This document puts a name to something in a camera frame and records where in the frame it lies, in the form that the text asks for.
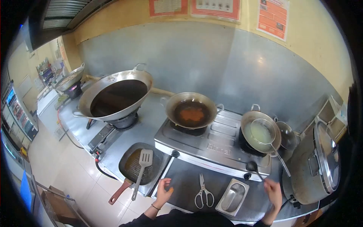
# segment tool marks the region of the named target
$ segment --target bracelet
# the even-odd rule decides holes
[[[157,210],[161,210],[161,208],[156,208],[153,204],[151,204],[153,208],[157,209]]]

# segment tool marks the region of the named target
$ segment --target wall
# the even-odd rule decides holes
[[[54,63],[56,59],[54,54],[54,48],[57,46],[56,43],[57,39],[54,39],[29,53],[26,50],[25,42],[22,42],[9,57],[9,77],[11,80],[14,80],[14,87],[17,88],[26,75],[30,76],[32,87],[23,97],[23,102],[29,111],[34,112],[37,109],[36,101],[39,91],[34,85],[34,80],[38,77],[36,66],[46,57],[48,57],[51,64]]]
[[[177,15],[150,18],[147,0],[120,0],[93,15],[74,32],[75,43],[116,29],[160,21],[203,21],[242,29],[270,39],[293,51],[315,67],[347,101],[352,84],[350,58],[339,30],[318,0],[290,0],[286,42],[256,30],[259,0],[241,0],[241,22],[190,18]]]
[[[261,111],[298,131],[328,96],[342,103],[327,79],[294,52],[223,25],[191,21],[135,25],[84,41],[78,48],[93,76],[130,70],[144,62],[156,88],[198,92],[237,113],[257,103]]]
[[[63,35],[61,38],[62,38],[61,48],[64,48],[65,51],[63,60],[65,62],[68,71],[70,72],[80,67],[80,65],[82,64],[82,60],[79,57],[78,47],[76,45],[74,33]]]

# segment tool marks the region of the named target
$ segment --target spatula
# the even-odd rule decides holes
[[[132,201],[136,200],[137,191],[139,190],[142,174],[144,173],[145,168],[152,165],[152,154],[153,154],[152,150],[146,150],[146,149],[141,150],[140,159],[139,159],[139,164],[141,165],[141,169],[139,176],[137,177],[134,193],[132,194],[131,197]]]

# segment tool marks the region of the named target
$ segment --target wall sign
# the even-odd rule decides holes
[[[258,0],[257,30],[286,41],[289,1]]]
[[[192,0],[191,16],[214,16],[220,20],[237,22],[240,19],[240,0]]]
[[[150,16],[188,14],[188,0],[149,0]]]

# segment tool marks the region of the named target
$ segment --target metal tray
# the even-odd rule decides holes
[[[232,179],[224,192],[216,210],[234,217],[246,198],[249,186],[236,179]]]

